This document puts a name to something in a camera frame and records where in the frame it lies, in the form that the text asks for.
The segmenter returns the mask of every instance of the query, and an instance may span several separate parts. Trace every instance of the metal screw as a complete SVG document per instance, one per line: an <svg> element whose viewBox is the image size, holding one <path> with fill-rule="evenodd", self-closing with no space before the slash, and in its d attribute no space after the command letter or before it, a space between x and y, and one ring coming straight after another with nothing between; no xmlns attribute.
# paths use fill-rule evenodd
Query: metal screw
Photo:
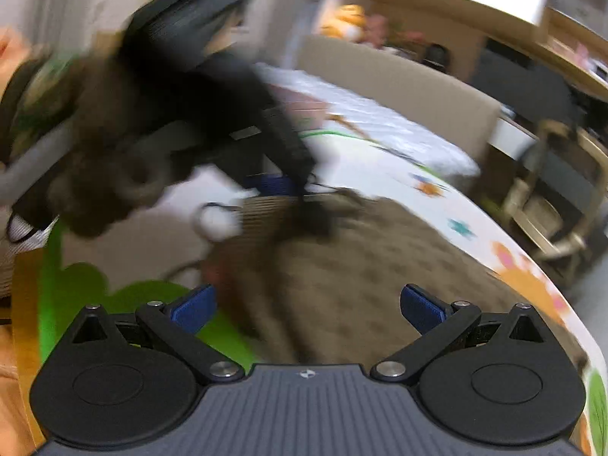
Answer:
<svg viewBox="0 0 608 456"><path fill-rule="evenodd" d="M405 373L405 365L399 362L380 362L376 365L376 371L384 377L399 377Z"/></svg>
<svg viewBox="0 0 608 456"><path fill-rule="evenodd" d="M209 371L214 377L232 377L238 373L238 365L233 362L215 362Z"/></svg>

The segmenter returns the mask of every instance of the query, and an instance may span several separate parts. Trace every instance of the brown bag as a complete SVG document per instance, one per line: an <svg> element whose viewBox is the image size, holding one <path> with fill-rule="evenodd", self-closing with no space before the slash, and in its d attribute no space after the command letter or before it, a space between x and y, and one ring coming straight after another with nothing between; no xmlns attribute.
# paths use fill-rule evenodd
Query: brown bag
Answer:
<svg viewBox="0 0 608 456"><path fill-rule="evenodd" d="M507 312L526 301L395 201L372 201L347 189L312 197L334 214L329 239L300 230L294 199L250 198L242 208L242 234L219 244L204 263L205 275L221 282L220 307L259 335L269 361L369 369L419 336L399 309L407 283L484 312ZM587 356L576 339L543 318L582 370Z"/></svg>

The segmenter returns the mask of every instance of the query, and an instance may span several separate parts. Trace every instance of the orange stuffed toy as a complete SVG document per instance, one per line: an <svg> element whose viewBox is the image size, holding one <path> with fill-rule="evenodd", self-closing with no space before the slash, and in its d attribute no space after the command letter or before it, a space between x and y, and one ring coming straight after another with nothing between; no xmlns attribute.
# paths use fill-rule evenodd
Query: orange stuffed toy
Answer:
<svg viewBox="0 0 608 456"><path fill-rule="evenodd" d="M359 5L342 5L335 16L321 26L321 34L350 42L360 42L364 37L366 13Z"/></svg>

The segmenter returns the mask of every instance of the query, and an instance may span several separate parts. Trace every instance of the orange cloth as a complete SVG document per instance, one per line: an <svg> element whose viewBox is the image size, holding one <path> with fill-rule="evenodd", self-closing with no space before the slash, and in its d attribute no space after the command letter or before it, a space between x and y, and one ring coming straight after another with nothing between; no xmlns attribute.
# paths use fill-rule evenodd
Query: orange cloth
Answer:
<svg viewBox="0 0 608 456"><path fill-rule="evenodd" d="M0 326L0 456L28 456L35 449L17 381L10 326Z"/></svg>
<svg viewBox="0 0 608 456"><path fill-rule="evenodd" d="M0 98L6 86L32 51L30 44L14 29L0 27Z"/></svg>

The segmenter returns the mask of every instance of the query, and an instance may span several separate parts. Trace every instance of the green play mat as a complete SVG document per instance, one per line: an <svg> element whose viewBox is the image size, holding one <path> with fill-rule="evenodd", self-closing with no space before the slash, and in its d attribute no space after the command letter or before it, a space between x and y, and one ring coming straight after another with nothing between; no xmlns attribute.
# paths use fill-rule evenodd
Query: green play mat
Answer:
<svg viewBox="0 0 608 456"><path fill-rule="evenodd" d="M111 314L133 312L150 300L165 303L188 292L184 286L163 281L132 283L112 295L107 294L107 279L95 266L77 263L63 269L62 234L58 221L44 248L38 292L38 331L40 356L44 361L80 309L99 303ZM197 334L209 346L223 353L249 371L256 361L236 328L218 311Z"/></svg>

